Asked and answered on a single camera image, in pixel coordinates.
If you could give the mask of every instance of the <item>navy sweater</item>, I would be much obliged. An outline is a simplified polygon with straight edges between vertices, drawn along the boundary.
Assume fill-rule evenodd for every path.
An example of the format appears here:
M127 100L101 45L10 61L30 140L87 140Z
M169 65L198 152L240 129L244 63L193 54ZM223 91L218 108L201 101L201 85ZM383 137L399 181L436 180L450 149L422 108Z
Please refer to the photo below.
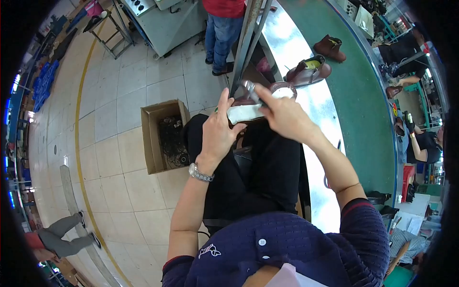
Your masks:
M363 198L341 212L340 233L324 234L303 218L271 212L216 232L198 254L163 267L163 287L242 286L260 267L294 265L327 286L380 286L389 265L381 215Z

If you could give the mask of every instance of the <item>black boot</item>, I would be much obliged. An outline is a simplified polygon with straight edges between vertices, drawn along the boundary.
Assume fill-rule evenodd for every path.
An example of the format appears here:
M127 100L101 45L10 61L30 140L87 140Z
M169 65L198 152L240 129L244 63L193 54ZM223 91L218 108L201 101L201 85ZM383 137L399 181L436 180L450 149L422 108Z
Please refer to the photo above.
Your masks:
M382 215L382 219L394 219L395 214L399 211L398 208L393 208L388 205L385 205L379 213Z
M368 201L370 201L370 203L373 205L384 204L391 197L392 194L380 193L379 191L370 191L369 193L367 193Z

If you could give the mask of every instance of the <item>black shirt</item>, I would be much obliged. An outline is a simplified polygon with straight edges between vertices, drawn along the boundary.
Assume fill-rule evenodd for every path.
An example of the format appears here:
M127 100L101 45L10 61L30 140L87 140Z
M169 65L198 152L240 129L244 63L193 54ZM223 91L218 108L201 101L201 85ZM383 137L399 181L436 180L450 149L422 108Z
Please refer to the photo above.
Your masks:
M411 138L409 139L406 159L408 163L436 163L442 155L442 147L437 144L435 138L437 134L431 131L424 132L416 135L419 148L427 150L427 161L419 161L414 157L413 146L411 145Z
M378 48L382 59L387 65L390 65L392 62L400 64L403 59L410 58L417 52L421 51L416 38L411 32L400 37L398 42L393 43L392 45L381 45ZM398 77L405 73L416 73L418 78L422 78L425 74L425 69L427 68L426 64L428 64L427 56L421 56L416 60L401 66L393 76Z

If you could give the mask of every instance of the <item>green belt surface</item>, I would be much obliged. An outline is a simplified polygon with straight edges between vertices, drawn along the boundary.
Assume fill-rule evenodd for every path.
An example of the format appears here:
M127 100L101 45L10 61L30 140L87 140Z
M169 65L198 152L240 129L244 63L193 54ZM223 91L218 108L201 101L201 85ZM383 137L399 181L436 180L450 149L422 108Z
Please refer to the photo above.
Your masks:
M278 2L312 50L327 34L341 39L340 51L346 54L347 60L339 64L326 58L332 68L326 81L340 120L346 155L365 191L393 193L396 163L392 124L386 95L369 59L351 30L325 0Z

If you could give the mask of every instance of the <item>yellow floor line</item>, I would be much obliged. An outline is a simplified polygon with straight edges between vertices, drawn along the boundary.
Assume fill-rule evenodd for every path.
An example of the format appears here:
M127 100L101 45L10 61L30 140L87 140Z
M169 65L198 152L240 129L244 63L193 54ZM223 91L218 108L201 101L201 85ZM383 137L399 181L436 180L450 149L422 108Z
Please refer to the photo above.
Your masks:
M104 21L101 24L101 27L97 31L97 35L101 32L102 28L104 27L106 21ZM110 258L110 261L113 263L113 266L115 266L115 269L118 271L122 279L130 286L133 287L131 282L128 280L126 275L121 271L119 268L118 264L116 263L115 259L113 258L112 254L110 253L110 250L108 250L108 247L105 243L104 238L102 237L102 234L97 227L97 224L94 219L94 215L91 210L91 206L89 204L89 199L88 199L88 194L86 193L86 188L84 187L84 181L83 181L83 173L81 172L81 162L80 162L80 143L79 143L79 115L80 115L80 104L81 104L81 93L83 91L83 84L84 84L84 78L86 76L86 72L88 70L88 65L89 61L91 59L92 51L94 49L96 43L96 39L94 38L94 41L92 42L92 46L89 50L88 57L86 58L86 63L84 64L83 68L83 75L81 75L81 81L80 81L80 87L78 89L78 99L77 99L77 111L75 113L75 154L76 154L76 161L77 161L77 170L78 170L78 177L80 179L80 185L81 185L81 191L83 192L83 199L84 203L86 205L86 208L88 209L88 215L89 218L91 219L92 225L94 226L94 233L97 235L99 238L102 247L104 248L105 252L107 252L108 257Z

